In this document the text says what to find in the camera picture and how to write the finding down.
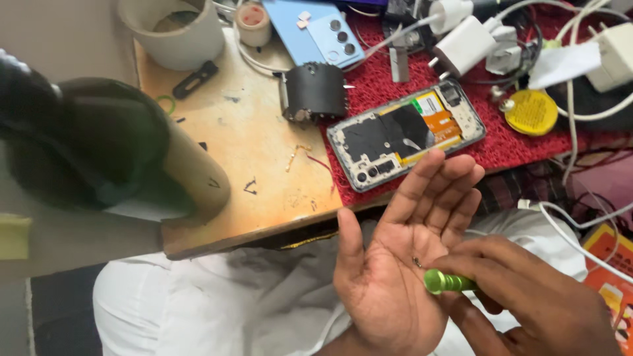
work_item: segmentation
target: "black wire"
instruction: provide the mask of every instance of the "black wire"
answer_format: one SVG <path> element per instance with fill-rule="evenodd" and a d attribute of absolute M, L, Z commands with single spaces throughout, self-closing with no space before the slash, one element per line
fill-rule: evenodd
<path fill-rule="evenodd" d="M 532 70 L 532 68 L 534 68 L 534 65 L 536 65 L 536 61 L 539 59 L 539 56 L 541 55 L 541 50 L 543 49 L 543 40 L 544 40 L 543 32 L 541 30 L 541 27 L 536 23 L 536 20 L 534 19 L 534 17 L 532 17 L 532 15 L 525 12 L 525 16 L 527 17 L 530 24 L 534 27 L 534 30 L 536 31 L 536 36 L 537 36 L 536 50 L 534 52 L 532 52 L 531 49 L 529 50 L 531 53 L 533 53 L 532 55 L 533 58 L 530 61 L 530 64 L 528 64 L 526 67 L 523 67 L 522 65 L 521 66 L 523 68 L 522 70 L 518 70 L 515 74 L 513 74 L 512 76 L 508 78 L 502 78 L 502 79 L 496 79 L 496 80 L 463 79 L 462 82 L 467 83 L 467 84 L 482 84 L 482 85 L 491 85 L 491 86 L 506 84 L 503 88 L 501 88 L 502 90 L 505 91 L 505 90 L 508 90 L 508 88 L 510 88 L 519 78 L 523 77 L 525 74 L 528 74 Z"/>

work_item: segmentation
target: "red mat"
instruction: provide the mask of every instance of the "red mat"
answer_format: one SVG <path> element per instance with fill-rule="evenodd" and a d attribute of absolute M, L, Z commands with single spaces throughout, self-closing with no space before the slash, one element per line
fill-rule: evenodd
<path fill-rule="evenodd" d="M 544 37 L 552 39 L 558 33 L 558 29 L 565 24 L 570 17 L 561 16 L 539 20 Z M 384 39 L 380 22 L 364 16 L 348 15 L 350 27 L 358 26 L 358 30 L 369 45 L 379 43 Z M 412 92 L 438 82 L 437 74 L 427 66 L 430 56 L 419 53 L 409 56 L 410 81 L 407 83 L 394 83 L 391 81 L 391 67 L 389 56 L 376 53 L 360 67 L 346 74 L 348 85 L 356 86 L 348 89 L 349 111 L 348 116 L 355 116 L 367 109 L 375 108 L 384 103 L 398 99 Z M 470 79 L 493 79 L 483 67 L 483 63 L 467 74 Z M 490 86 L 476 86 L 462 84 L 464 92 L 481 117 L 486 126 L 486 137 L 459 152 L 471 155 L 477 163 L 490 170 L 495 168 L 510 168 L 526 163 L 536 162 L 551 158 L 552 156 L 571 150 L 569 133 L 550 132 L 541 137 L 530 137 L 511 129 L 506 123 L 497 105 L 488 100 Z M 357 193 L 349 184 L 345 172 L 341 167 L 327 136 L 326 125 L 321 125 L 321 132 L 325 141 L 325 148 L 332 167 L 334 182 L 339 188 L 339 194 L 344 205 L 364 203 L 372 198 L 396 189 L 404 177 L 387 182 L 365 193 Z M 617 134 L 605 134 L 600 140 L 611 141 L 613 138 L 622 137 Z M 589 134 L 579 133 L 579 145 L 581 149 L 586 146 Z"/>

